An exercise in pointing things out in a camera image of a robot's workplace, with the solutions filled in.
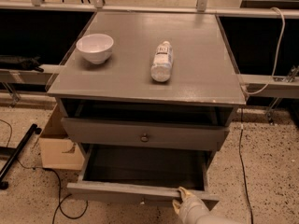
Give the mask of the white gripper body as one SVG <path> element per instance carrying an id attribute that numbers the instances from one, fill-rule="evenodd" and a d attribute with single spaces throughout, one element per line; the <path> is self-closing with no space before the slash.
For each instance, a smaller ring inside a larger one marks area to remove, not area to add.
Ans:
<path id="1" fill-rule="evenodd" d="M 210 213 L 201 199 L 187 196 L 182 199 L 178 217 L 183 224 L 208 224 Z"/>

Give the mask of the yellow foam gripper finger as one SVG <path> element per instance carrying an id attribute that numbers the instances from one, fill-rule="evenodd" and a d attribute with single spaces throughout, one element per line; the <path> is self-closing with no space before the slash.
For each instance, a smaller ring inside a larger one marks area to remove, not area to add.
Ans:
<path id="1" fill-rule="evenodd" d="M 172 201 L 172 205 L 173 205 L 173 208 L 174 208 L 174 211 L 177 215 L 179 215 L 179 212 L 180 212 L 180 207 L 181 207 L 181 203 L 178 201 L 178 200 L 173 200 Z"/>
<path id="2" fill-rule="evenodd" d="M 194 198 L 195 197 L 195 195 L 190 190 L 185 189 L 183 187 L 179 187 L 178 191 L 180 193 L 180 197 L 181 197 L 181 200 L 183 202 L 187 201 L 190 198 Z"/>

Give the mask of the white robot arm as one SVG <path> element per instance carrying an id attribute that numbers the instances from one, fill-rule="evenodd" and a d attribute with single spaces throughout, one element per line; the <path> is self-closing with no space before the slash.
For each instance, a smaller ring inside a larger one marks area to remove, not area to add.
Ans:
<path id="1" fill-rule="evenodd" d="M 241 224 L 226 217 L 217 217 L 210 213 L 205 203 L 189 190 L 179 187 L 182 202 L 173 200 L 175 213 L 183 224 Z"/>

